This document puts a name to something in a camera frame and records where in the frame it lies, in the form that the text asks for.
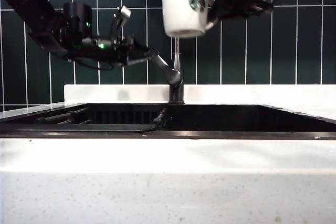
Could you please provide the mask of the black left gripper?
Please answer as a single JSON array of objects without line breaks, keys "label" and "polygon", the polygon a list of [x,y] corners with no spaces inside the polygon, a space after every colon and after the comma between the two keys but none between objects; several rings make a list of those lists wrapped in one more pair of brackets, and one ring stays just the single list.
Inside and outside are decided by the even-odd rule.
[{"label": "black left gripper", "polygon": [[111,65],[131,66],[148,61],[154,49],[135,44],[134,36],[87,37],[81,41],[81,58]]}]

